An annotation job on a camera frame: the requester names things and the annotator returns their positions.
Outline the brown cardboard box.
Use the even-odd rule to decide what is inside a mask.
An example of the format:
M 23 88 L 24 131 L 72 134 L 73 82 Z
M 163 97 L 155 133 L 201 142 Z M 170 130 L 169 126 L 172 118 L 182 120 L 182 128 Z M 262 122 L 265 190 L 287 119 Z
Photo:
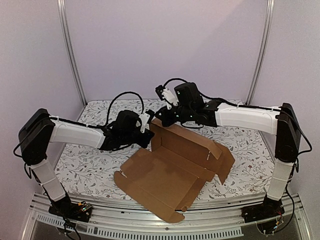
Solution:
M 206 182 L 224 183 L 235 159 L 230 150 L 207 137 L 173 124 L 150 123 L 151 150 L 140 148 L 113 175 L 133 200 L 167 223 L 184 220 L 185 212 Z

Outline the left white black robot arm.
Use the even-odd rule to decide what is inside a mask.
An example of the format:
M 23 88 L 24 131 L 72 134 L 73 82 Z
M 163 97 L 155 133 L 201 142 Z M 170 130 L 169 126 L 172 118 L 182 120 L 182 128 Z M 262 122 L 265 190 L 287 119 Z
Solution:
M 89 125 L 52 116 L 40 108 L 19 131 L 19 142 L 13 150 L 20 153 L 14 152 L 14 155 L 30 167 L 55 209 L 63 217 L 70 217 L 75 211 L 74 205 L 47 160 L 49 144 L 74 144 L 112 152 L 134 144 L 147 148 L 155 135 L 147 128 L 154 116 L 152 110 L 142 114 L 122 110 L 111 123 Z

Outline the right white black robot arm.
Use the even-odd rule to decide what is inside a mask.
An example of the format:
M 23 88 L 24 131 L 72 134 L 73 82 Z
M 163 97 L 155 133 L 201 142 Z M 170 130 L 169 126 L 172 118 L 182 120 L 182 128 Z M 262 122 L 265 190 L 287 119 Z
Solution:
M 171 92 L 165 85 L 155 89 L 166 106 L 155 116 L 164 127 L 175 123 L 194 122 L 207 127 L 239 127 L 265 132 L 276 137 L 275 166 L 269 188 L 258 213 L 269 218 L 278 210 L 299 155 L 300 126 L 289 103 L 276 107 L 262 107 L 231 103 L 223 98 L 209 98 L 200 93 L 194 82 L 184 82 Z

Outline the floral patterned table mat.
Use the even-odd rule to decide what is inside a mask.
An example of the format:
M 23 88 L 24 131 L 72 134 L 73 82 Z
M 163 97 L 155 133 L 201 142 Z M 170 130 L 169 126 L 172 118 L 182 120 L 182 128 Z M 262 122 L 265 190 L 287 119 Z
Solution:
M 163 106 L 164 103 L 158 99 L 96 100 L 87 104 L 79 121 L 103 125 L 106 121 L 113 121 L 122 110 L 140 113 L 142 109 L 156 111 Z M 200 191 L 197 196 L 199 201 L 263 194 L 268 190 L 274 160 L 258 131 L 231 126 L 204 126 L 196 132 L 228 147 L 235 159 L 225 182 L 221 183 L 215 176 Z M 119 151 L 100 151 L 88 146 L 66 144 L 55 166 L 55 173 L 71 194 L 94 199 L 126 200 L 128 196 L 114 182 L 114 172 L 138 149 L 136 144 Z

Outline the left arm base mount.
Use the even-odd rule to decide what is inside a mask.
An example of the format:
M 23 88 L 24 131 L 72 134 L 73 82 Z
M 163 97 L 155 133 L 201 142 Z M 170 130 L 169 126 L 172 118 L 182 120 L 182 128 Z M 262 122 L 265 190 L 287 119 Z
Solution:
M 92 215 L 93 205 L 85 201 L 73 203 L 69 199 L 53 201 L 49 207 L 50 214 L 70 220 L 88 223 Z

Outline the left aluminium frame post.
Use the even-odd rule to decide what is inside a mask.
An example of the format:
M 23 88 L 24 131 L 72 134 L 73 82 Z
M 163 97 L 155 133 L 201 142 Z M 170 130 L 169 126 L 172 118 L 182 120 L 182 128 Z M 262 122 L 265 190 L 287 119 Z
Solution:
M 72 38 L 71 38 L 68 18 L 67 18 L 66 1 L 57 0 L 57 8 L 58 8 L 58 14 L 59 14 L 59 19 L 61 24 L 62 36 L 63 36 L 74 84 L 75 84 L 80 102 L 85 107 L 88 101 L 86 99 L 85 91 L 80 78 L 80 73 L 79 73 L 79 69 L 77 66 L 77 61 L 76 61 L 76 57 L 73 49 Z

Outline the aluminium frame post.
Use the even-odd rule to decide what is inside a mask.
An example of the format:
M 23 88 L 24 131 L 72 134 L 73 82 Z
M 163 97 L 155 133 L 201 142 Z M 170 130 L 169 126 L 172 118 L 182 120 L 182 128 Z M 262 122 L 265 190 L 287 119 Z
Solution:
M 66 1 L 57 0 L 57 8 L 58 8 L 58 14 L 59 14 L 59 19 L 61 24 L 62 36 L 63 36 L 74 84 L 75 84 L 80 102 L 85 107 L 88 101 L 86 99 L 85 91 L 80 78 L 80 73 L 79 73 L 79 69 L 77 66 L 77 61 L 76 61 L 76 57 L 73 49 L 72 38 L 71 38 L 68 18 L 67 18 Z
M 272 28 L 274 8 L 275 8 L 275 0 L 268 0 L 266 2 L 265 19 L 264 19 L 264 25 L 263 25 L 263 31 L 262 31 L 262 37 L 261 37 L 261 42 L 259 46 L 257 61 L 254 67 L 249 91 L 245 100 L 246 105 L 251 105 L 255 96 L 255 92 L 256 92 L 260 74 L 263 68 L 269 36 Z

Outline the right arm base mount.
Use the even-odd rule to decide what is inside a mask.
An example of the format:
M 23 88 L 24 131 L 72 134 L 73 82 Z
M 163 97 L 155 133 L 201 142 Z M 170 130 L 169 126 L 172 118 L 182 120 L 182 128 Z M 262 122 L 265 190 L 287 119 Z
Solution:
M 241 217 L 245 223 L 255 222 L 257 229 L 263 235 L 272 235 L 278 229 L 279 225 L 284 222 L 283 214 L 285 213 L 282 204 L 256 204 L 245 206 L 241 209 Z

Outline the right aluminium frame post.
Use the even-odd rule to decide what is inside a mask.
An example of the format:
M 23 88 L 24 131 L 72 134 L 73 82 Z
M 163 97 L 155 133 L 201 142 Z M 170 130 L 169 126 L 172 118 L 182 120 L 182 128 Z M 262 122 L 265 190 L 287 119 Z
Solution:
M 264 19 L 264 25 L 263 25 L 263 31 L 262 31 L 262 37 L 261 37 L 261 42 L 259 46 L 257 61 L 254 67 L 249 91 L 245 100 L 246 105 L 251 105 L 255 96 L 255 92 L 256 92 L 260 74 L 263 68 L 269 36 L 272 28 L 274 8 L 275 8 L 275 0 L 268 0 L 266 2 L 265 19 Z

